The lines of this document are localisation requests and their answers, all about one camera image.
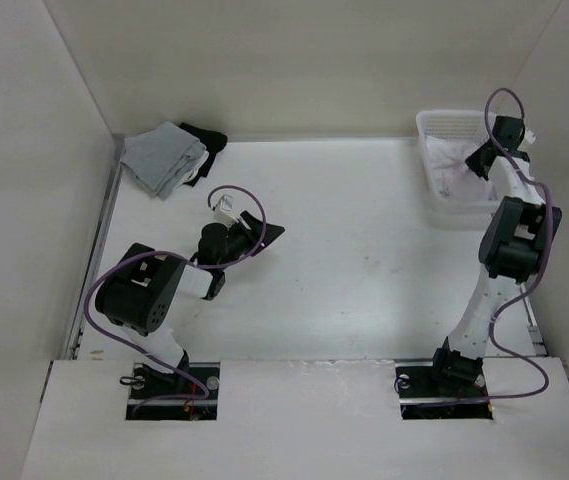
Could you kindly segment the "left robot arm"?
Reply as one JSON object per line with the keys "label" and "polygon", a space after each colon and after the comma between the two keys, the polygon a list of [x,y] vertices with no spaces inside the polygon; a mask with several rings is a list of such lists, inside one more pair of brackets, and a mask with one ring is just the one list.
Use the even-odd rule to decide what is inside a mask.
{"label": "left robot arm", "polygon": [[125,267],[98,288],[95,309],[126,333],[132,343],[163,362],[145,365],[142,377],[170,399],[188,387],[188,354],[174,339],[165,318],[176,295],[213,300],[225,284],[225,265],[244,256],[254,257],[285,232],[244,211],[231,224],[205,225],[190,260],[162,256],[153,248],[132,244]]}

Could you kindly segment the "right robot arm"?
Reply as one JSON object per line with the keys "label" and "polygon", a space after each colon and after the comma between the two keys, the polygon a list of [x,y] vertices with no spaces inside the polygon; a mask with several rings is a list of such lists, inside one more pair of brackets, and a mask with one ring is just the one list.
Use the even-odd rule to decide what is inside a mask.
{"label": "right robot arm", "polygon": [[498,116],[486,119],[485,125],[489,139],[466,165],[492,183],[500,203],[480,242],[475,290],[427,373],[430,388],[443,396],[473,386],[483,375],[486,346],[496,342],[496,322],[504,310],[523,300],[521,285],[540,281],[562,217],[548,188],[530,177],[530,159],[519,150],[524,120]]}

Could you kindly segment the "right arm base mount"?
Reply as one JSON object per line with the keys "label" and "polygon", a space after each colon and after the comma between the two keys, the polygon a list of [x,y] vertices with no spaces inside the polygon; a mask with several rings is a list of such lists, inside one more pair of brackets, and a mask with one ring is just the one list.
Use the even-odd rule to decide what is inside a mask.
{"label": "right arm base mount", "polygon": [[403,420],[492,420],[483,378],[480,385],[456,386],[436,381],[429,362],[395,365],[394,389]]}

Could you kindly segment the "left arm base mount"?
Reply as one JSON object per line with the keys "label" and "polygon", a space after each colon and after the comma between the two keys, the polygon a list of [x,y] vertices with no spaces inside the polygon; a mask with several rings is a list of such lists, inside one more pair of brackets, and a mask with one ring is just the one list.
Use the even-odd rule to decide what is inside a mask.
{"label": "left arm base mount", "polygon": [[119,379],[127,388],[129,421],[214,421],[218,414],[219,363],[191,363],[185,368],[193,380],[136,363]]}

